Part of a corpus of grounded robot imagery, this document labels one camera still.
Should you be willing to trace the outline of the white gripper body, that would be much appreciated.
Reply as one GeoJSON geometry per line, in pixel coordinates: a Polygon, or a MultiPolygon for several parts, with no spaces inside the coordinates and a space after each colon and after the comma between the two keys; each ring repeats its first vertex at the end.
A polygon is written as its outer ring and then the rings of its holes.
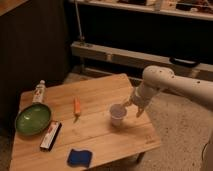
{"type": "Polygon", "coordinates": [[[135,87],[130,96],[130,101],[138,108],[144,110],[152,98],[152,90],[147,86],[135,87]]]}

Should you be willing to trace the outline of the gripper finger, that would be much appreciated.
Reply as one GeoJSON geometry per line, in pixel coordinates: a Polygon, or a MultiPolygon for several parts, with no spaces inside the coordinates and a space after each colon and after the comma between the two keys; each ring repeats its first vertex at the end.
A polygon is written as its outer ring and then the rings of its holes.
{"type": "Polygon", "coordinates": [[[123,107],[128,107],[132,105],[132,102],[130,100],[124,100],[121,105],[123,107]]]}
{"type": "Polygon", "coordinates": [[[136,117],[137,118],[140,117],[143,114],[144,110],[145,110],[144,108],[138,108],[138,111],[136,113],[136,117]]]}

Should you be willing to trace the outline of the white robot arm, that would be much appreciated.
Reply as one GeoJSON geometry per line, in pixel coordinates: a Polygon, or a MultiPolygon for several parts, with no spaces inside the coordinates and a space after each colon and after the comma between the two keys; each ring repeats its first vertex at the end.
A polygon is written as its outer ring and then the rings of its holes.
{"type": "Polygon", "coordinates": [[[143,70],[143,80],[134,88],[129,98],[122,104],[124,108],[132,104],[138,107],[139,117],[159,92],[170,90],[213,113],[213,82],[178,76],[168,67],[150,65],[143,70]]]}

